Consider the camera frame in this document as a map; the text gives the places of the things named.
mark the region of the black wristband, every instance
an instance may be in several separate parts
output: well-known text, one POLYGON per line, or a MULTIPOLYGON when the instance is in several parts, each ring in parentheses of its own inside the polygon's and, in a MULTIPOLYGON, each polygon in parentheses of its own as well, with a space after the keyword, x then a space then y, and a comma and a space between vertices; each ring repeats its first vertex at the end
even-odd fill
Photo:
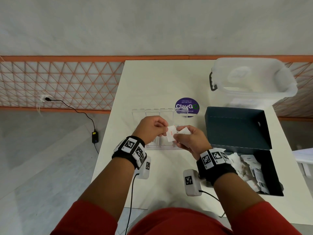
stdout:
POLYGON ((141 138, 128 136, 114 149, 112 159, 115 157, 125 158, 133 164, 135 169, 139 169, 147 158, 144 147, 145 142, 141 138))
POLYGON ((211 182, 212 185, 214 185, 215 181, 226 173, 231 172, 237 174, 236 170, 230 165, 230 160, 227 155, 218 151, 218 149, 210 150, 201 154, 200 159, 197 161, 199 177, 201 179, 205 178, 207 181, 211 182))

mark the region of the forearm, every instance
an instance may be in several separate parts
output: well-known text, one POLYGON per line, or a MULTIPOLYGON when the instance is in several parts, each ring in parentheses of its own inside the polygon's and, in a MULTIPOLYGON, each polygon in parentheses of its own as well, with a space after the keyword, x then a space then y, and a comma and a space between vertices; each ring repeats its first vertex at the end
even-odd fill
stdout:
POLYGON ((264 201, 234 173, 227 173, 219 177, 214 183, 214 190, 229 221, 232 221, 245 209, 264 201))
POLYGON ((134 171, 133 164, 127 159, 113 158, 78 200, 100 206, 118 221, 134 171))

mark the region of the purple round sticker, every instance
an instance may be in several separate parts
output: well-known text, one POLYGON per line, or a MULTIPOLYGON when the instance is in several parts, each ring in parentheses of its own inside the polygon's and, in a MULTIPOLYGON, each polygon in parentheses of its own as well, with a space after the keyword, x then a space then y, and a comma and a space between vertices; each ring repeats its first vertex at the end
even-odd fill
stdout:
POLYGON ((189 117, 194 117, 193 114, 198 114, 199 113, 199 104, 198 102, 196 102, 194 99, 192 98, 182 98, 179 99, 176 104, 175 104, 176 108, 188 108, 188 118, 189 117))

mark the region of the transparent plastic box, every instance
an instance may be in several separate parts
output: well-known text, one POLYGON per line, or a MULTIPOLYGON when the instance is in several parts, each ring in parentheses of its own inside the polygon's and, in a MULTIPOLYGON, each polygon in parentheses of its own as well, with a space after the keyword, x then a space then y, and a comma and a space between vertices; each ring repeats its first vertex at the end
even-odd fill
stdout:
MULTIPOLYGON (((146 116, 159 115, 168 122, 168 125, 181 126, 186 125, 188 118, 188 108, 169 108, 169 109, 133 109, 134 129, 139 122, 146 116)), ((167 137, 157 136, 155 140, 148 145, 146 149, 180 149, 173 142, 168 142, 167 137)))
POLYGON ((285 64, 268 58, 217 59, 210 74, 210 87, 214 91, 212 101, 252 109, 265 109, 298 91, 285 64))

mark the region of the pile of packets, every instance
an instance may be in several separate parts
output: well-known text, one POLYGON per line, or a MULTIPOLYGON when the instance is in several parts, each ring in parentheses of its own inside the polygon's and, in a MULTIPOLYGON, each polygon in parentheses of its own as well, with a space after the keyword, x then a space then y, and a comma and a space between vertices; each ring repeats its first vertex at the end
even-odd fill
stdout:
POLYGON ((255 191, 262 191, 269 194, 266 182, 261 171, 261 164, 256 160, 253 155, 241 155, 233 153, 228 155, 231 165, 249 186, 255 191))

